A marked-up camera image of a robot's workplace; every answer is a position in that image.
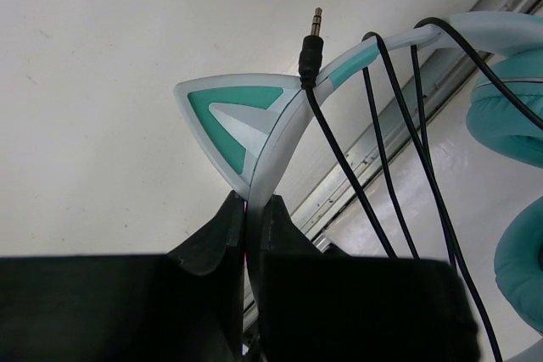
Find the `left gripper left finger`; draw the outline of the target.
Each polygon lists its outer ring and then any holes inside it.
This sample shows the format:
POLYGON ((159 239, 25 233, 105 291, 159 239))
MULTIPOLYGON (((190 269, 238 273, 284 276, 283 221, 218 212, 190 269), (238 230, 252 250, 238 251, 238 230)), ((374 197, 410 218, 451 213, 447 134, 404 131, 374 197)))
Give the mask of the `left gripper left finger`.
POLYGON ((239 361, 244 201, 168 253, 4 257, 4 361, 239 361))

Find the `teal cat-ear headphones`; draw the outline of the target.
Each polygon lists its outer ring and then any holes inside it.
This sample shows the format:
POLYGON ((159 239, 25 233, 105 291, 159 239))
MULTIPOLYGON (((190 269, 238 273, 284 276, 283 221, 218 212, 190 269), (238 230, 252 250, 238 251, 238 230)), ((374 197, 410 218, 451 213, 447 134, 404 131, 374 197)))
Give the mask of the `teal cat-ear headphones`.
POLYGON ((542 20, 511 12, 469 12, 418 22, 406 33, 367 33, 330 64, 322 63, 320 14, 304 39, 297 76, 218 75, 175 87, 180 109, 204 153, 228 184, 261 215, 311 120, 332 149, 338 144, 321 110, 326 99, 356 73, 367 75, 381 59, 400 115, 423 166, 451 263, 468 277, 451 217, 431 163, 423 111, 411 114, 390 53, 406 48, 417 60, 422 48, 461 49, 482 74, 468 118, 471 134, 488 148, 526 164, 542 155, 542 20))

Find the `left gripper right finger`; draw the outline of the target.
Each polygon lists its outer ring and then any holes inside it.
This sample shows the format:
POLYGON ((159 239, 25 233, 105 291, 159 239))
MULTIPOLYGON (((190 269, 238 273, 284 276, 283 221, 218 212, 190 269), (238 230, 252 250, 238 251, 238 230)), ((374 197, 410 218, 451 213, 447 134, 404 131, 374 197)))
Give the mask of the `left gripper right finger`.
POLYGON ((461 279, 433 259, 320 252, 284 201, 266 206, 258 312, 270 361, 477 361, 461 279))

